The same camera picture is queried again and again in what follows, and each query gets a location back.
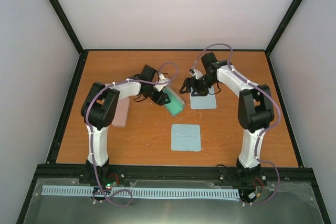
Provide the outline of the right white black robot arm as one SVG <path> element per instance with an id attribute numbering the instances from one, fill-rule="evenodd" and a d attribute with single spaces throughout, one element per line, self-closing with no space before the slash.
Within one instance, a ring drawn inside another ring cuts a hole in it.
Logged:
<path id="1" fill-rule="evenodd" d="M 238 183 L 247 184 L 260 174 L 261 144 L 266 129 L 275 117 L 270 88 L 246 79 L 229 61 L 218 61 L 212 52 L 204 54 L 201 62 L 205 74 L 197 69 L 190 69 L 192 76 L 184 80 L 180 93 L 204 97 L 210 94 L 209 89 L 213 85 L 222 83 L 237 95 L 237 117 L 244 132 L 235 177 Z"/>

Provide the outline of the grey glasses case teal lining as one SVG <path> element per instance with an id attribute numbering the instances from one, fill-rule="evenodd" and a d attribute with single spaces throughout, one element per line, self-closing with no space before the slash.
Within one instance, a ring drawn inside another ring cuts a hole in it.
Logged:
<path id="1" fill-rule="evenodd" d="M 168 95 L 170 102 L 165 104 L 165 108 L 173 115 L 177 116 L 184 108 L 185 103 L 180 96 L 170 87 L 163 88 L 163 92 Z"/>

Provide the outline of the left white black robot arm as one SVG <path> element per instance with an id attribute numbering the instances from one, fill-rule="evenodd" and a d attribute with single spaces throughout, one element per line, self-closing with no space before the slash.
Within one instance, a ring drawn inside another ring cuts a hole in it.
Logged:
<path id="1" fill-rule="evenodd" d="M 97 183 L 108 180 L 109 165 L 107 151 L 108 128 L 115 117 L 118 102 L 122 99 L 142 95 L 159 106 L 171 102 L 163 92 L 172 80 L 165 74 L 146 65 L 140 74 L 120 82 L 103 84 L 95 82 L 81 108 L 89 138 L 89 153 L 86 163 L 92 167 L 91 178 Z"/>

